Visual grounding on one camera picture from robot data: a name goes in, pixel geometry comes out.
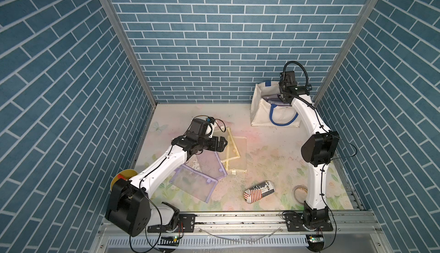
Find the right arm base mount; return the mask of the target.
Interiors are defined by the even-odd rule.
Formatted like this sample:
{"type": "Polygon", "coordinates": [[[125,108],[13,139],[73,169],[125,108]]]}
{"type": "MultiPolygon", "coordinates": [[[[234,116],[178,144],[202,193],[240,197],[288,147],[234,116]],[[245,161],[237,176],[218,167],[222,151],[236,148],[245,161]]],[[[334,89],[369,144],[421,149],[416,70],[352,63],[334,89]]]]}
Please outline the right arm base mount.
{"type": "Polygon", "coordinates": [[[287,211],[283,212],[281,217],[285,220],[288,232],[331,232],[334,230],[329,215],[325,213],[315,215],[308,212],[287,211]]]}

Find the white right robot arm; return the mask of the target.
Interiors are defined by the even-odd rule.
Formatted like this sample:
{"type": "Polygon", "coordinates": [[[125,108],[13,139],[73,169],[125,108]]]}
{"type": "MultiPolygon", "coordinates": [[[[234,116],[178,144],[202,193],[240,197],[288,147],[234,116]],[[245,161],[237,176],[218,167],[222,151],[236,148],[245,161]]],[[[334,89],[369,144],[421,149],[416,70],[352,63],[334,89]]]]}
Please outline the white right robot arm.
{"type": "Polygon", "coordinates": [[[339,134],[330,131],[312,104],[308,91],[310,85],[299,86],[294,71],[284,70],[280,74],[279,98],[292,105],[309,133],[301,147],[302,159],[308,166],[307,197],[304,202],[302,220],[311,225],[328,222],[330,208],[326,203],[327,172],[339,142],[339,134]]]}

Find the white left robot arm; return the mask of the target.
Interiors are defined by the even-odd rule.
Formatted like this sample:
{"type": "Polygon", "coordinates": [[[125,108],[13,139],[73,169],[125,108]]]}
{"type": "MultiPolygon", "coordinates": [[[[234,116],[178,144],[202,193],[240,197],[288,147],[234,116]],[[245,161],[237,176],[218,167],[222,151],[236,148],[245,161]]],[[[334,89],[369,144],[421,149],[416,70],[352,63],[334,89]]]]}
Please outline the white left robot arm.
{"type": "Polygon", "coordinates": [[[130,237],[154,226],[161,232],[174,231],[179,224],[179,209],[168,203],[155,204],[151,197],[160,184],[192,156],[225,149],[226,138],[214,136],[217,125],[213,117],[196,116],[185,133],[174,138],[165,153],[148,168],[132,177],[117,177],[111,188],[106,220],[130,237]]]}

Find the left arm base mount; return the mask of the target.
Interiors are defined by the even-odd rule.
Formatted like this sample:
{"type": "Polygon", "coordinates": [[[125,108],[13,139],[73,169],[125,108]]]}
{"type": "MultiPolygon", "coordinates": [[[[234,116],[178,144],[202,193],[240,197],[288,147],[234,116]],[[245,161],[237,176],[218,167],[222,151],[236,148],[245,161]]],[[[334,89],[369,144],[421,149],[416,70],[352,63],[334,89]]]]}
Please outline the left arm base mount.
{"type": "Polygon", "coordinates": [[[168,224],[149,226],[147,232],[194,232],[195,219],[195,214],[179,214],[178,216],[174,216],[168,224]]]}

